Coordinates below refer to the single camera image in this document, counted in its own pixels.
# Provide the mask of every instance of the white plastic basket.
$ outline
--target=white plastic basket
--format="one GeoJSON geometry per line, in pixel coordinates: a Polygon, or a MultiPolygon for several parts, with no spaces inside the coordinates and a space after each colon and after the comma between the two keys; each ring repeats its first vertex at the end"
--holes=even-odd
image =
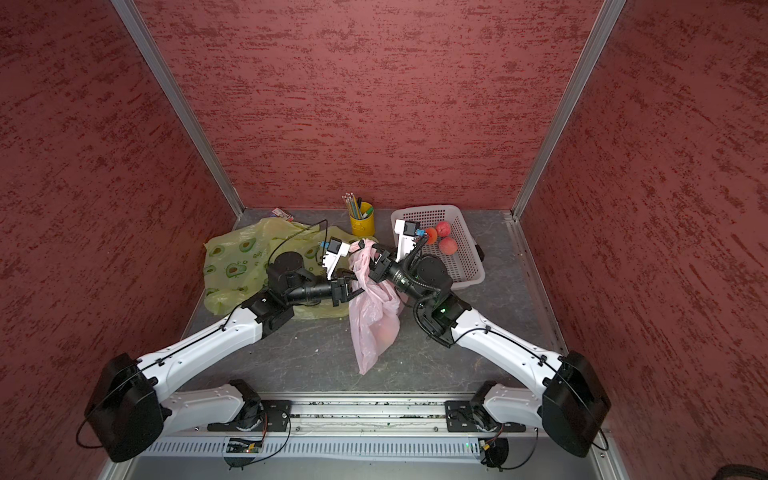
{"type": "Polygon", "coordinates": [[[470,285],[476,285],[485,280],[485,269],[480,262],[480,256],[475,248],[475,240],[469,234],[469,228],[464,221],[462,211],[454,205],[427,205],[425,207],[411,207],[392,212],[392,229],[395,229],[395,220],[411,220],[419,222],[422,229],[434,227],[443,220],[451,224],[451,235],[458,244],[458,250],[453,255],[443,255],[434,245],[425,245],[423,253],[430,253],[442,260],[448,269],[448,275],[453,279],[453,289],[460,290],[470,285]]]}

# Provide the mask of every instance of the gray table surface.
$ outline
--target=gray table surface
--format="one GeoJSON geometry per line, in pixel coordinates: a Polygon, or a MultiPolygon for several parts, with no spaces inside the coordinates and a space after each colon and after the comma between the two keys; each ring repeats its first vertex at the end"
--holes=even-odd
{"type": "MultiPolygon", "coordinates": [[[[268,210],[247,210],[237,227],[265,217],[268,210]]],[[[391,210],[376,211],[376,238],[393,245],[391,210]]],[[[502,328],[541,345],[545,336],[536,320],[523,273],[512,251],[502,212],[462,212],[475,241],[485,252],[485,281],[457,294],[502,328]]],[[[291,210],[296,221],[327,218],[349,231],[345,210],[291,210]]],[[[215,323],[200,304],[187,334],[215,323]]],[[[485,380],[522,386],[486,358],[430,340],[415,324],[410,308],[400,315],[400,332],[367,374],[358,371],[349,319],[290,320],[266,339],[222,359],[187,382],[182,390],[207,389],[243,379],[258,392],[474,392],[485,380]]]]}

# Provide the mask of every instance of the pink plastic bag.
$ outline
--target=pink plastic bag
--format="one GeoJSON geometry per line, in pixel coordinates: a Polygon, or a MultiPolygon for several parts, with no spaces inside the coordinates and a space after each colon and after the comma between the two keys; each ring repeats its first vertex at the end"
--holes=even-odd
{"type": "Polygon", "coordinates": [[[357,276],[358,286],[365,290],[349,302],[349,331],[360,375],[365,375],[376,364],[379,355],[395,341],[400,331],[398,315],[402,310],[402,301],[389,280],[374,283],[368,278],[374,242],[365,240],[365,243],[362,250],[354,243],[350,254],[355,254],[349,258],[349,266],[357,276]]]}

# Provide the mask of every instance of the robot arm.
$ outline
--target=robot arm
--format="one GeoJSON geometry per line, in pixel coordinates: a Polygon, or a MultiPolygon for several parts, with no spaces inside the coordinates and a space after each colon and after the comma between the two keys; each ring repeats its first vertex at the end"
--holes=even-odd
{"type": "Polygon", "coordinates": [[[114,462],[142,453],[161,435],[208,423],[239,430],[260,426],[259,396],[233,380],[217,389],[176,393],[184,383],[232,352],[277,331],[293,317],[293,305],[331,299],[349,302],[353,275],[330,281],[304,269],[297,252],[267,267],[268,284],[219,322],[174,345],[136,360],[121,354],[104,367],[85,409],[85,421],[114,462]]]}
{"type": "MultiPolygon", "coordinates": [[[[419,225],[405,222],[401,230],[416,232],[419,225]]],[[[471,402],[475,422],[487,431],[505,422],[541,426],[563,449],[585,457],[611,408],[591,364],[576,352],[563,357],[542,349],[486,319],[451,291],[453,280],[439,258],[420,257],[426,241],[421,237],[397,261],[395,252],[375,245],[379,254],[371,259],[369,276],[391,281],[415,300],[413,316],[430,338],[474,350],[530,391],[486,383],[471,402]]]]}
{"type": "MultiPolygon", "coordinates": [[[[369,277],[389,280],[414,299],[415,320],[430,338],[474,350],[530,391],[487,384],[472,407],[478,425],[485,430],[505,422],[542,426],[564,449],[586,456],[611,407],[589,362],[577,353],[562,357],[546,351],[486,319],[451,291],[453,281],[440,259],[416,258],[426,242],[419,225],[403,222],[398,230],[402,234],[396,252],[375,245],[369,277]]],[[[332,270],[349,247],[331,239],[323,265],[332,270]]],[[[322,299],[338,305],[362,292],[352,289],[351,272],[338,274],[318,278],[304,269],[300,253],[279,255],[267,268],[267,286],[218,323],[137,360],[125,353],[112,359],[101,373],[84,423],[90,423],[114,462],[140,454],[161,435],[192,426],[221,422],[244,431],[260,427],[260,398],[242,381],[197,392],[176,390],[225,356],[277,331],[293,317],[293,305],[322,299]]]]}

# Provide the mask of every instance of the yellow plastic bag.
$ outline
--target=yellow plastic bag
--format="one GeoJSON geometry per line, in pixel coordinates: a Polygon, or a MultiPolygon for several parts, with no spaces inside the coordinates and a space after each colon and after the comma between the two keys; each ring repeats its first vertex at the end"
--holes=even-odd
{"type": "MultiPolygon", "coordinates": [[[[266,262],[270,254],[283,240],[305,227],[301,223],[270,217],[210,239],[205,244],[207,253],[203,266],[205,308],[215,315],[227,315],[243,300],[261,290],[266,285],[266,262]]],[[[347,243],[360,240],[338,227],[329,228],[330,237],[347,243]]],[[[323,250],[319,244],[325,238],[325,229],[312,227],[285,242],[272,255],[272,261],[282,252],[296,251],[304,256],[304,267],[308,271],[324,276],[325,269],[321,267],[323,250]]],[[[349,262],[341,258],[336,268],[349,268],[349,262]]],[[[346,303],[333,306],[330,300],[324,300],[317,306],[295,306],[293,311],[296,319],[340,318],[349,314],[346,303]]]]}

